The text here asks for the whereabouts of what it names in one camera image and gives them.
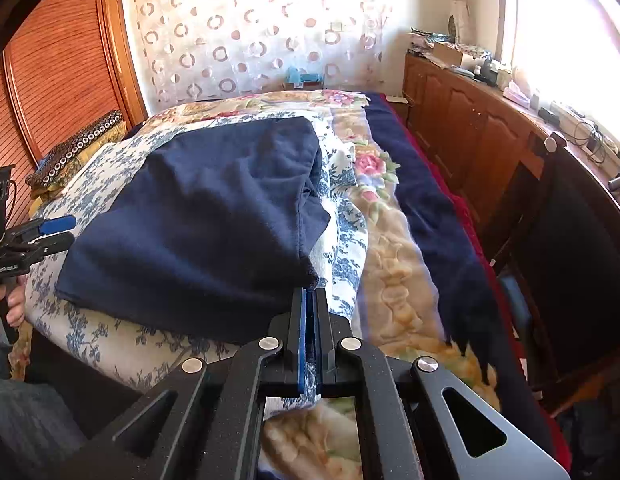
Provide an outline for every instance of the chair backrest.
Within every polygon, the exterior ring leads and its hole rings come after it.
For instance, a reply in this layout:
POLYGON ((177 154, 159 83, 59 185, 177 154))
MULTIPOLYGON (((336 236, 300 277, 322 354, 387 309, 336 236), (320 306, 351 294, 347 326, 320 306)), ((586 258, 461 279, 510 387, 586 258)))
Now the chair backrest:
POLYGON ((620 206, 552 135, 557 149, 546 157, 540 194, 510 256, 561 379, 620 352, 620 206))

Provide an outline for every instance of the bright window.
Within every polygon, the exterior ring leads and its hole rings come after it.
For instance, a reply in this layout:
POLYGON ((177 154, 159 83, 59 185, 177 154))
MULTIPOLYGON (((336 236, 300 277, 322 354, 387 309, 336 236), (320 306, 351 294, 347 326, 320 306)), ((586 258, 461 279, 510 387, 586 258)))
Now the bright window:
MULTIPOLYGON (((620 33, 618 4, 598 1, 620 33)), ((595 2, 519 0, 513 65, 542 95, 593 118, 620 143, 620 54, 595 2)))

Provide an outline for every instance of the patterned pillow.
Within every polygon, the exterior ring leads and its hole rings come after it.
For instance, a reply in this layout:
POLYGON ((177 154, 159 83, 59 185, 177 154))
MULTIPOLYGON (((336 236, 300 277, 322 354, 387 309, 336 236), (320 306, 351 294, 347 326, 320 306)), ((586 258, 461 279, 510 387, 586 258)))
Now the patterned pillow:
POLYGON ((126 135, 126 122, 119 110, 108 112, 69 139, 56 145, 41 161, 39 169, 26 177, 30 196, 52 200, 107 142, 119 142, 126 135))

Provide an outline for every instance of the red blanket trim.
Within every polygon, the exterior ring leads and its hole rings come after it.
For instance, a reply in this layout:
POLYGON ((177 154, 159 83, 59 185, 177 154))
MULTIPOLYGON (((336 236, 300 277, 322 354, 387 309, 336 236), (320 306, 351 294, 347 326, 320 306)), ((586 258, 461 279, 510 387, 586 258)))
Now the red blanket trim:
MULTIPOLYGON (((403 121, 396 113, 394 108, 392 108, 392 106, 388 103, 386 96, 384 94, 381 94, 381 98, 386 102, 388 108, 392 110, 392 113, 394 114, 398 123, 401 124, 402 128, 404 129, 405 136, 407 137, 413 148, 416 150, 421 160, 423 160, 428 165, 428 168, 430 168, 430 173, 434 177, 434 180, 437 181, 439 188, 453 203, 456 211, 456 216, 458 217, 459 222, 463 226, 466 235, 470 239, 470 242, 474 247, 474 251, 479 258, 479 261, 481 262, 482 266, 484 266, 484 271, 486 273, 486 276, 488 277, 490 287, 492 288, 492 293, 494 294, 497 304, 499 305, 501 319, 504 323, 504 326, 506 327, 506 332, 508 333, 508 340, 510 341, 510 345, 512 346, 514 355, 522 355, 521 348, 517 344, 517 341, 514 339, 514 334, 512 333, 512 317, 510 316, 510 310, 508 309, 507 301, 503 295, 503 291, 501 290, 499 283, 497 282, 497 277, 494 273, 494 270, 490 266, 490 263, 488 263, 488 260, 485 259, 484 250, 481 247, 479 237, 477 236, 476 231, 474 230, 474 225, 472 224, 472 217, 470 216, 470 210, 468 209, 468 205, 461 197, 453 194, 450 191, 448 185, 446 184, 446 181, 443 179, 443 176, 439 171, 439 168, 434 163, 428 160, 428 157, 425 155, 425 153, 423 153, 423 150, 418 145, 417 140, 404 125, 403 121)), ((568 444, 565 441, 564 436, 562 435, 561 430, 559 429, 559 426, 554 420, 554 418, 552 418, 548 414, 548 412, 546 412, 546 410, 541 407, 541 405, 539 406, 539 409, 541 410, 544 418, 548 422, 548 427, 552 436, 552 442, 554 444, 554 459, 557 460, 557 462, 561 464, 561 466, 566 471, 570 471, 570 467, 572 465, 572 454, 570 453, 570 448, 568 447, 568 444)))

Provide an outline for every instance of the folded navy garment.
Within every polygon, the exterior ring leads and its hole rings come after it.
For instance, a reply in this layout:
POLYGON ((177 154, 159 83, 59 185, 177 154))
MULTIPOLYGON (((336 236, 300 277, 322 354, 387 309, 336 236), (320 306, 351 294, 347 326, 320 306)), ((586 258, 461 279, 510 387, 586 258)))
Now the folded navy garment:
POLYGON ((146 158, 68 252, 56 294, 161 330, 244 343, 312 287, 330 219, 305 118, 180 134, 146 158))

